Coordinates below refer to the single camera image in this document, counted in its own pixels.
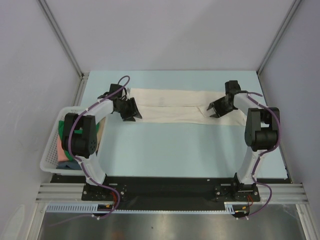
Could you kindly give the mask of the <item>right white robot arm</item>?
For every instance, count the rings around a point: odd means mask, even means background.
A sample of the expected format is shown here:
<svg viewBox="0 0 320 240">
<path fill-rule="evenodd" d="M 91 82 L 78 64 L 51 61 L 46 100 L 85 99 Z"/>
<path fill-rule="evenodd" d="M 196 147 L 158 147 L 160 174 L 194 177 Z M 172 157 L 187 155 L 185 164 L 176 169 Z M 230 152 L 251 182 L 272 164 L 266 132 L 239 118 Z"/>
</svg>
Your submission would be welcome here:
<svg viewBox="0 0 320 240">
<path fill-rule="evenodd" d="M 252 96 L 261 96 L 256 92 L 229 92 L 214 102 L 207 110 L 214 110 L 212 118 L 221 118 L 232 111 L 240 110 L 246 115 L 244 141 L 247 150 L 240 169 L 234 174 L 230 185 L 214 187 L 217 202 L 260 201 L 257 185 L 263 157 L 278 148 L 281 139 L 280 111 L 276 107 L 267 107 Z"/>
</svg>

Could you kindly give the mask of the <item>cream t shirt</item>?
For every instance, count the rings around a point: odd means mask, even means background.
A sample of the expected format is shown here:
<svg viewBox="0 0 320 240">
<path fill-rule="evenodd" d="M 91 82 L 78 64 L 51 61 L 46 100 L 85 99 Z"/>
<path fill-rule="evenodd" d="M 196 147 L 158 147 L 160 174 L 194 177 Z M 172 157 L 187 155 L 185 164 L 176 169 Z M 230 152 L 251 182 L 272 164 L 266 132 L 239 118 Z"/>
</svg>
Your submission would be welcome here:
<svg viewBox="0 0 320 240">
<path fill-rule="evenodd" d="M 142 115 L 140 123 L 157 124 L 201 124 L 245 126 L 246 115 L 240 110 L 220 118 L 213 118 L 211 102 L 225 96 L 223 92 L 131 88 L 128 96 L 134 98 Z"/>
</svg>

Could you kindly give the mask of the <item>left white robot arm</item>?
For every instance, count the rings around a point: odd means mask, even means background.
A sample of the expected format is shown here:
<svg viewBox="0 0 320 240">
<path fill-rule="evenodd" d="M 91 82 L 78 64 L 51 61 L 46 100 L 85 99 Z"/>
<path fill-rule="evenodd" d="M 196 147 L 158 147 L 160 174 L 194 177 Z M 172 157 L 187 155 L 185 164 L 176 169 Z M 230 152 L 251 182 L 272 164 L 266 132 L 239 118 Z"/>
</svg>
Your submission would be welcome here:
<svg viewBox="0 0 320 240">
<path fill-rule="evenodd" d="M 108 116 L 114 112 L 119 113 L 124 122 L 134 122 L 136 118 L 142 118 L 133 97 L 98 99 L 94 105 L 76 112 L 68 112 L 64 116 L 61 147 L 77 161 L 86 182 L 94 186 L 93 194 L 100 200 L 110 196 L 111 188 L 104 184 L 106 174 L 99 163 L 100 154 L 97 148 L 104 138 L 98 140 L 97 127 L 106 130 Z"/>
</svg>

